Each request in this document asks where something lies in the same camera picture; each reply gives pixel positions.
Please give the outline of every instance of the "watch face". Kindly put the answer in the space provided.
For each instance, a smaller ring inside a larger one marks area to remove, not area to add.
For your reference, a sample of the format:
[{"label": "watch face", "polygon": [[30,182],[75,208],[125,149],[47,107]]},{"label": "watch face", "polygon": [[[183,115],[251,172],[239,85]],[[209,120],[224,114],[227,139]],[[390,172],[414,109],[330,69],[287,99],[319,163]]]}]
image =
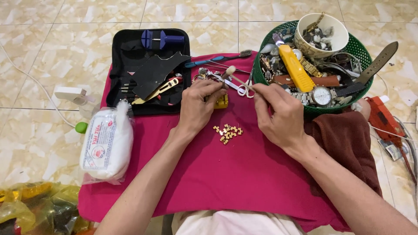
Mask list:
[{"label": "watch face", "polygon": [[312,91],[312,99],[318,105],[327,105],[331,101],[331,92],[326,87],[316,87]]}]

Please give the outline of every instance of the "person's left hand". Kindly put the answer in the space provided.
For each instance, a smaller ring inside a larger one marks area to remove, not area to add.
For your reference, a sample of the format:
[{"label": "person's left hand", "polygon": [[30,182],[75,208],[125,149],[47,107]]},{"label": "person's left hand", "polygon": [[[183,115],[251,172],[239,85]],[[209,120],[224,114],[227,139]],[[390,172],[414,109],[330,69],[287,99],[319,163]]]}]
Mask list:
[{"label": "person's left hand", "polygon": [[183,91],[177,129],[195,136],[209,122],[216,101],[224,94],[221,82],[196,80]]}]

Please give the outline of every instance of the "cup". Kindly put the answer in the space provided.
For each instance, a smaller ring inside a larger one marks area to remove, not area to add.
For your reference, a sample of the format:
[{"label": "cup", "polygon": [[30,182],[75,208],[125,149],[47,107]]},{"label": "cup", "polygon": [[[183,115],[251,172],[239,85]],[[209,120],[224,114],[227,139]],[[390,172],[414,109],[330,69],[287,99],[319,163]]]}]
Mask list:
[{"label": "cup", "polygon": [[316,22],[320,16],[321,13],[305,15],[299,20],[295,32],[296,48],[299,49],[303,55],[315,59],[332,56],[333,54],[342,50],[348,43],[348,31],[345,26],[339,20],[327,14],[325,14],[322,20],[319,22],[318,27],[323,31],[331,26],[334,27],[334,35],[330,37],[332,51],[318,49],[305,41],[305,39],[302,37],[303,31],[308,27],[308,25]]}]

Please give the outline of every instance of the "cotton wool package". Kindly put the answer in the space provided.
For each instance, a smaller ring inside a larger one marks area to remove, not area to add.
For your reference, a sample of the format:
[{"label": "cotton wool package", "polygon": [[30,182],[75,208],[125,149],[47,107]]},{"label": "cotton wool package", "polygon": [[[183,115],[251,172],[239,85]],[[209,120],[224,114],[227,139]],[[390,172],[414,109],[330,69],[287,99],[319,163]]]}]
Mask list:
[{"label": "cotton wool package", "polygon": [[124,181],[133,143],[130,108],[122,100],[116,108],[102,108],[90,120],[80,155],[83,184]]}]

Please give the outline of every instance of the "magenta fabric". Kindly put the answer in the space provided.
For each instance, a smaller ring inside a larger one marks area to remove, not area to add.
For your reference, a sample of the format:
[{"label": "magenta fabric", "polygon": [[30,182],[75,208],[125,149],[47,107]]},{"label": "magenta fabric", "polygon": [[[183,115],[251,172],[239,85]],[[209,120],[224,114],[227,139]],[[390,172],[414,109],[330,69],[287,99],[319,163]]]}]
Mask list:
[{"label": "magenta fabric", "polygon": [[[192,58],[211,59],[213,54]],[[251,71],[256,52],[246,59],[223,62]],[[192,76],[199,67],[192,68]],[[248,74],[236,72],[242,81]],[[102,106],[110,90],[108,77]],[[194,210],[249,210],[291,216],[306,232],[330,224],[335,230],[349,227],[328,198],[314,197],[308,172],[282,149],[273,145],[257,126],[254,100],[228,91],[229,105],[215,110],[208,125],[184,151],[155,209],[154,216]],[[135,139],[126,180],[122,185],[88,184],[79,193],[79,213],[87,220],[100,222],[114,202],[143,166],[160,149],[179,114],[135,117]],[[224,123],[239,126],[243,135],[227,145],[219,141],[213,126]]]}]

